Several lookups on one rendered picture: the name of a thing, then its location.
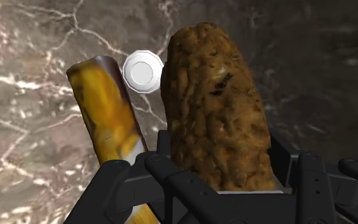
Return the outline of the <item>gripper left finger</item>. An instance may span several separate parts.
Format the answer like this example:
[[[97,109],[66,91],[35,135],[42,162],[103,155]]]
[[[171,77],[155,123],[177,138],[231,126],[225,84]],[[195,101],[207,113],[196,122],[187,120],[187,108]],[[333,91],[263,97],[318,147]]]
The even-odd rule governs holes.
[[[102,164],[64,224],[128,224],[135,206],[146,205],[160,224],[228,224],[222,196],[169,158],[170,136],[158,133],[156,151],[135,163]]]

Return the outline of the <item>yellow brown flat box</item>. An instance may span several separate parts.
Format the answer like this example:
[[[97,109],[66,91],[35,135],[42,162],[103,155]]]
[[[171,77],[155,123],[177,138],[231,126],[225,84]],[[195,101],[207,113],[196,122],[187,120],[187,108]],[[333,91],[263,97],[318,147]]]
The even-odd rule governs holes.
[[[129,167],[146,151],[117,62],[99,55],[66,74],[100,167],[64,224],[160,224],[147,205],[116,210]]]

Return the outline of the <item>white round cap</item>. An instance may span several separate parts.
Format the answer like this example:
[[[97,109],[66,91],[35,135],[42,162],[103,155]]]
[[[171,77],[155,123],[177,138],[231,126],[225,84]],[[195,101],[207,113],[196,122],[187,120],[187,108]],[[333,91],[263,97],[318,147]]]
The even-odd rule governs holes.
[[[140,94],[150,94],[160,88],[163,62],[150,50],[136,50],[123,64],[127,85]]]

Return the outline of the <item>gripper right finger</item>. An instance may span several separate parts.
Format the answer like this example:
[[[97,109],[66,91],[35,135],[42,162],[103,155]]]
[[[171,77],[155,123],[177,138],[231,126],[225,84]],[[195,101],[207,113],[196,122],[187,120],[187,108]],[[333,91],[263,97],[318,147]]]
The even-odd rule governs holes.
[[[327,164],[316,154],[297,150],[275,130],[270,140],[273,173],[296,197],[295,224],[338,224],[337,214],[358,224],[358,160]]]

